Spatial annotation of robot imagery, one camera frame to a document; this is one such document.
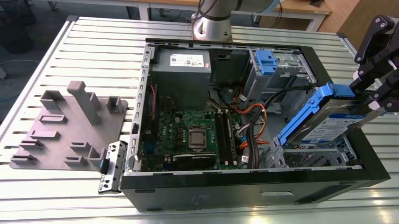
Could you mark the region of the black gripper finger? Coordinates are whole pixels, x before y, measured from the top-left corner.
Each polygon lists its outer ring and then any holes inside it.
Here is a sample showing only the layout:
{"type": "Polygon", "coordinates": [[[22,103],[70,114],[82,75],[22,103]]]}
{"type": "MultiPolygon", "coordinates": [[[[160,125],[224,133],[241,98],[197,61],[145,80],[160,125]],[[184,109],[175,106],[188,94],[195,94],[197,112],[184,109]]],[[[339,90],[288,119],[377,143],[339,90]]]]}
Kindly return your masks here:
{"type": "Polygon", "coordinates": [[[393,70],[385,82],[371,95],[353,107],[353,112],[376,111],[380,108],[387,112],[399,111],[399,70],[393,70]]]}
{"type": "Polygon", "coordinates": [[[375,79],[392,71],[388,63],[389,40],[395,31],[395,18],[377,15],[371,20],[357,53],[353,57],[359,65],[349,84],[352,91],[365,90],[375,79]]]}

